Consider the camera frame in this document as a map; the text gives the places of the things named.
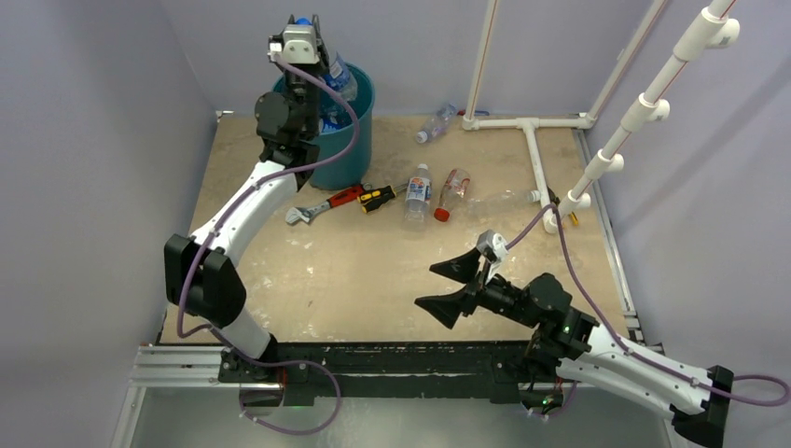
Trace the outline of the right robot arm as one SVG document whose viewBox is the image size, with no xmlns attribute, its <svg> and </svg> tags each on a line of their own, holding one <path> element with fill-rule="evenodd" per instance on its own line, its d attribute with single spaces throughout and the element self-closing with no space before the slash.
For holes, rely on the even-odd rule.
<svg viewBox="0 0 791 448">
<path fill-rule="evenodd" d="M 551 273 L 516 287 L 494 274 L 490 257 L 477 249 L 429 270 L 462 284 L 454 293 L 415 300 L 444 327 L 451 329 L 460 316 L 484 308 L 532 329 L 521 363 L 531 377 L 554 375 L 594 385 L 655 411 L 688 441 L 723 446 L 732 371 L 685 364 L 611 333 L 576 309 L 571 294 Z"/>
</svg>

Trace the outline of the white-label clear bottle white cap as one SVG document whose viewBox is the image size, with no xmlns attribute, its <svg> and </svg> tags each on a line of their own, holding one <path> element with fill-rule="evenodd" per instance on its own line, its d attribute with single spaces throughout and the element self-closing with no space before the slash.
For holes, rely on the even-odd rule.
<svg viewBox="0 0 791 448">
<path fill-rule="evenodd" d="M 422 231 L 430 207 L 432 180 L 425 163 L 417 165 L 405 190 L 403 226 L 409 231 Z"/>
</svg>

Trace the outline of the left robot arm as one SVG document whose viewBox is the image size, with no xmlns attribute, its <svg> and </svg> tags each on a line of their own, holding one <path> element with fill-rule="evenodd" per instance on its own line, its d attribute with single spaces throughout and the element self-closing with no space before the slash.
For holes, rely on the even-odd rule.
<svg viewBox="0 0 791 448">
<path fill-rule="evenodd" d="M 316 17 L 291 17 L 269 39 L 269 56 L 283 71 L 283 87 L 255 105 L 263 150 L 252 173 L 222 208 L 189 236 L 175 234 L 164 246 L 165 291 L 177 319 L 203 319 L 243 354 L 242 369 L 265 382 L 278 369 L 275 342 L 245 307 L 237 272 L 242 255 L 270 216 L 311 177 L 321 132 L 322 76 L 329 55 Z"/>
</svg>

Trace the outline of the small Pepsi bottle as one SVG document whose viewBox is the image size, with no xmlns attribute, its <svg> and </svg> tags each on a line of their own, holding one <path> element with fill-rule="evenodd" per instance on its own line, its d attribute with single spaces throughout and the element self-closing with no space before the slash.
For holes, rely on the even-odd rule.
<svg viewBox="0 0 791 448">
<path fill-rule="evenodd" d="M 327 74 L 324 75 L 325 83 L 345 101 L 349 103 L 354 101 L 358 94 L 357 80 L 340 53 L 331 45 L 331 41 L 321 32 L 318 16 L 314 15 L 311 20 L 304 17 L 298 18 L 295 20 L 295 24 L 313 25 L 315 27 L 323 41 L 328 56 L 328 71 Z"/>
<path fill-rule="evenodd" d="M 319 114 L 321 134 L 333 133 L 352 124 L 349 113 L 341 105 L 323 106 Z"/>
</svg>

